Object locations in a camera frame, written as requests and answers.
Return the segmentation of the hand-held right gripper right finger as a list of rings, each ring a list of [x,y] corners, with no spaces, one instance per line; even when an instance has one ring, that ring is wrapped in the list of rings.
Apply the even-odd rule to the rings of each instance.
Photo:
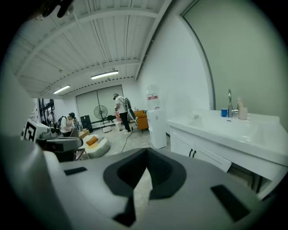
[[[270,207],[229,174],[198,159],[146,150],[153,188],[136,230],[260,230]]]

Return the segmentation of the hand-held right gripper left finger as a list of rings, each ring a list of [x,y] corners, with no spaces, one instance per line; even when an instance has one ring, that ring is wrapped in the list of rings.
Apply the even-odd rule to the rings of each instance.
[[[77,194],[105,217],[130,227],[148,206],[146,149],[61,163]]]

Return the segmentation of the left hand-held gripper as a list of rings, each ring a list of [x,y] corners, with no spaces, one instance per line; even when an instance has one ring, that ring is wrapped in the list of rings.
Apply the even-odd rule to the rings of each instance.
[[[22,133],[23,139],[36,142],[42,150],[52,152],[59,162],[76,160],[77,150],[83,146],[83,140],[78,137],[58,137],[53,127],[36,120],[27,119]]]

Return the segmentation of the black speaker box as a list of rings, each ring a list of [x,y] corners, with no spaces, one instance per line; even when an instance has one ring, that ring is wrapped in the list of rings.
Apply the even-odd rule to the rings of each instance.
[[[90,116],[89,115],[81,116],[80,119],[81,119],[81,124],[83,128],[89,130],[89,132],[92,133],[93,127],[92,127],[92,123],[90,120]]]

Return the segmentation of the white bean bag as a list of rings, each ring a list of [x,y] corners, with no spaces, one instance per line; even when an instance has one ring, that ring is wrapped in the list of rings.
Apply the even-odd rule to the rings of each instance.
[[[92,136],[95,136],[98,138],[98,141],[88,146],[86,142],[92,138]],[[100,137],[96,134],[88,135],[83,138],[83,145],[81,147],[85,149],[84,156],[82,156],[82,159],[95,159],[103,156],[110,150],[111,144],[109,140],[105,137]]]

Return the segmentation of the black standing fan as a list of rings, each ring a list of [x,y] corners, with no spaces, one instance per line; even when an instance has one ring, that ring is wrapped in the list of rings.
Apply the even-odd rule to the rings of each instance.
[[[103,123],[103,126],[106,127],[104,121],[105,118],[108,116],[107,108],[103,105],[98,105],[94,109],[94,115],[96,118],[100,119],[100,121]]]

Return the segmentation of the long ceiling light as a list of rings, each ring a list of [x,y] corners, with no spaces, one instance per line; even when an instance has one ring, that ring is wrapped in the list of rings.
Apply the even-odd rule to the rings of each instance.
[[[98,79],[98,78],[102,78],[102,77],[108,77],[108,76],[112,76],[112,75],[117,75],[119,73],[119,71],[110,71],[110,72],[105,72],[102,74],[98,74],[98,75],[94,75],[91,77],[92,80]]]
[[[66,89],[68,89],[68,88],[70,88],[70,85],[66,85],[65,87],[62,87],[62,88],[60,88],[60,89],[54,91],[53,94],[58,94],[58,93],[60,93],[60,92],[62,92],[62,91],[64,91],[64,90],[66,90]]]

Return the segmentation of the white sink cabinet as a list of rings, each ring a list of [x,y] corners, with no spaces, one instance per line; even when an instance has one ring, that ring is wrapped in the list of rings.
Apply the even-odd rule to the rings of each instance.
[[[260,199],[288,176],[288,133],[277,116],[249,114],[241,120],[209,110],[170,118],[167,124],[172,152],[251,181]]]

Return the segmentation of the orange sofa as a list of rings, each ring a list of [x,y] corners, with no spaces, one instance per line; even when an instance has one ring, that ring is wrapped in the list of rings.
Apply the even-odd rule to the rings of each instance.
[[[135,111],[134,114],[136,117],[138,129],[141,131],[148,129],[149,124],[148,124],[147,114],[145,113],[145,111],[144,110]]]

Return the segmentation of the white water dispenser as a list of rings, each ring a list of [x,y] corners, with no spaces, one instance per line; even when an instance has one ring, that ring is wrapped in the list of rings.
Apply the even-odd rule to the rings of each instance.
[[[147,111],[148,129],[153,148],[161,149],[167,146],[166,120],[162,110]]]

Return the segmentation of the clear water bottle red label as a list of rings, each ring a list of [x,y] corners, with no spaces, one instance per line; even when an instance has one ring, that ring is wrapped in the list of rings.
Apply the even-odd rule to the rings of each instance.
[[[160,100],[159,100],[157,85],[152,84],[146,88],[146,98],[147,98],[147,106],[149,110],[159,109]]]

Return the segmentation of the chrome faucet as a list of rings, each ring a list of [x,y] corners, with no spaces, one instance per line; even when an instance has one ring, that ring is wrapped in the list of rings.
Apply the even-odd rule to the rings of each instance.
[[[234,113],[238,113],[239,112],[239,104],[237,104],[237,108],[236,109],[233,109],[231,89],[228,90],[228,99],[229,99],[229,103],[228,103],[228,117],[233,117]]]

